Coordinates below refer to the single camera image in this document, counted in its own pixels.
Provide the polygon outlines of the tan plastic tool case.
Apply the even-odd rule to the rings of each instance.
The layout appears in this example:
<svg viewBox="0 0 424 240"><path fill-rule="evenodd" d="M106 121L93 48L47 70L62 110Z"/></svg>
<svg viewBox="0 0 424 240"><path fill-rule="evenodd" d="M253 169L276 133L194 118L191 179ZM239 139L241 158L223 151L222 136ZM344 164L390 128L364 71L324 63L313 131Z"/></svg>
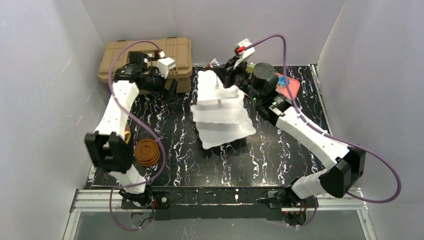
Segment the tan plastic tool case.
<svg viewBox="0 0 424 240"><path fill-rule="evenodd" d="M110 65L115 60L116 56L132 43L134 43L133 40L119 40L108 42L105 45L105 50L97 73L102 82L108 82ZM165 57L175 60L176 64L168 73L165 87L170 87L172 80L176 79L176 92L189 93L192 88L191 76L193 73L193 61L192 41L187 37L167 37L153 39L151 43L138 43L130 47L119 57L114 66L114 70L123 67L127 63L133 63L134 60L130 55L134 55L135 53L143 53L146 55L143 64L145 68L150 66L155 67L157 65L155 57L158 55L158 49L164 52Z"/></svg>

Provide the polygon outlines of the white three-tier cake stand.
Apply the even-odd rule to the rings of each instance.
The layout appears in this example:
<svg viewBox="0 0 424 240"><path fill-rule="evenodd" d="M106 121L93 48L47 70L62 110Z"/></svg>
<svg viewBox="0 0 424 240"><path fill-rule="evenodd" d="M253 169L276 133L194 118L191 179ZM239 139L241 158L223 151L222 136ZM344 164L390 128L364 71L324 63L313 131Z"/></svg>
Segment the white three-tier cake stand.
<svg viewBox="0 0 424 240"><path fill-rule="evenodd" d="M257 130L237 86L225 88L212 70L197 73L196 103L190 107L202 148L207 150L254 135Z"/></svg>

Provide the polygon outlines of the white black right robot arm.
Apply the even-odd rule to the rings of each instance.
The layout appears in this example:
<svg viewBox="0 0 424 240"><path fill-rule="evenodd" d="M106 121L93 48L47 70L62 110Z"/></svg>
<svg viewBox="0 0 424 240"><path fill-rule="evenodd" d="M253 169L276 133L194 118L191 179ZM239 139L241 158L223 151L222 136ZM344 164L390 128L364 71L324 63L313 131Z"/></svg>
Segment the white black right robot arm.
<svg viewBox="0 0 424 240"><path fill-rule="evenodd" d="M363 174L366 153L327 137L318 125L296 111L294 97L277 92L279 76L270 64L258 63L248 73L245 61L230 59L223 69L227 87L235 85L246 93L264 120L295 138L324 166L324 170L297 178L285 191L297 199L321 194L335 198L346 195Z"/></svg>

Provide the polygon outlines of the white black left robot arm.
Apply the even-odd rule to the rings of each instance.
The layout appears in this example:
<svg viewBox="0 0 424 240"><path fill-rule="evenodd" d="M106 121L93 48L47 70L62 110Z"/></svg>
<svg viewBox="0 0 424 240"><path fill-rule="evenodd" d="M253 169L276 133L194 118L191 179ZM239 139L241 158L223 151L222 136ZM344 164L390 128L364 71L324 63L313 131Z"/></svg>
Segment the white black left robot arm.
<svg viewBox="0 0 424 240"><path fill-rule="evenodd" d="M125 141L129 112L141 90L155 98L165 98L170 71L176 61L156 51L153 57L137 51L128 53L128 63L112 70L111 95L104 115L84 142L93 165L111 174L130 194L142 194L146 179L134 166L134 149Z"/></svg>

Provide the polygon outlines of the pink serving tray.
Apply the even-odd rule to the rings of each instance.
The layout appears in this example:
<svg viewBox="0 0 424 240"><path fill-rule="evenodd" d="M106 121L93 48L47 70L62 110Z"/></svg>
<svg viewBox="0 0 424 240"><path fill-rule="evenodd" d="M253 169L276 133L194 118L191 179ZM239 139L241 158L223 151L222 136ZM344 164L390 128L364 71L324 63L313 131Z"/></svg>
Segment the pink serving tray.
<svg viewBox="0 0 424 240"><path fill-rule="evenodd" d="M284 96L286 96L288 99L292 99L291 98L291 96L290 96L290 94L289 94L289 92L291 92L292 93L292 96L293 97L296 97L297 96L297 93L298 93L298 90L299 90L299 88L300 88L300 82L298 81L298 80L296 80L296 79L294 79L294 78L291 78L291 77L287 77L288 79L289 79L289 85L287 86L287 87L281 87L280 85L279 85L279 82L278 82L278 84L276 85L276 91L278 92L278 93L280 93L280 94L282 94L282 95L284 95Z"/></svg>

